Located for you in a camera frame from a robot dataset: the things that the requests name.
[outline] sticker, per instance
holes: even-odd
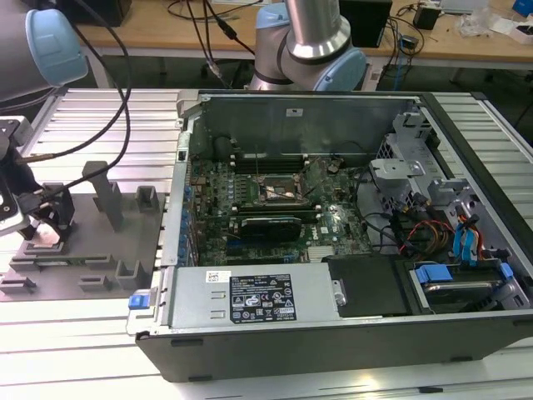
[[[289,274],[231,277],[230,302],[233,323],[296,321]]]
[[[288,117],[302,117],[303,116],[303,108],[288,108],[286,110],[286,115]]]
[[[231,271],[207,271],[206,283],[228,283],[231,276]]]

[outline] blue latch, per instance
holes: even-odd
[[[507,262],[503,262],[500,265],[500,270],[506,280],[513,278],[514,276],[513,270],[511,269],[511,266]]]
[[[130,310],[146,310],[150,308],[149,294],[133,294],[127,304]]]
[[[453,281],[445,264],[426,264],[415,270],[420,283]]]

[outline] light blue joint cover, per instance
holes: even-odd
[[[353,90],[366,70],[365,54],[351,48],[342,54],[324,72],[313,90],[318,92],[345,92]]]
[[[427,264],[415,270],[420,283],[453,281],[450,271],[445,264]]]
[[[476,265],[476,261],[472,259],[471,249],[474,244],[474,233],[471,230],[466,232],[465,244],[463,245],[463,254],[461,256],[463,261],[467,261],[471,266]]]
[[[58,10],[30,11],[26,37],[33,61],[50,86],[61,87],[87,75],[76,33]]]
[[[513,278],[513,276],[515,275],[513,273],[513,270],[511,269],[511,266],[507,262],[503,262],[500,265],[500,270],[506,280]]]
[[[289,13],[283,2],[269,4],[268,6],[262,7],[257,13],[257,29],[280,27],[289,23]]]

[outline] electronic device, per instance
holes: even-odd
[[[533,24],[520,24],[509,32],[509,36],[520,44],[533,44]]]
[[[419,29],[432,30],[436,20],[442,13],[442,8],[432,3],[421,4],[416,9],[413,25]]]
[[[359,48],[378,48],[392,0],[340,0],[341,15],[351,26],[351,40]]]
[[[96,21],[72,0],[56,0],[57,9],[75,23],[98,25]],[[132,0],[86,0],[92,8],[112,27],[120,27],[132,6]]]
[[[398,45],[407,50],[415,50],[418,46],[418,38],[409,35],[401,35]]]
[[[533,232],[436,96],[180,92],[161,277],[127,322],[166,380],[476,360],[533,335]]]
[[[447,14],[472,14],[477,8],[489,7],[489,0],[441,0],[440,6]]]
[[[533,13],[533,1],[516,0],[513,4],[513,10],[519,13],[522,17],[528,17]]]

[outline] warning label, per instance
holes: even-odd
[[[233,323],[296,321],[291,275],[230,278]]]

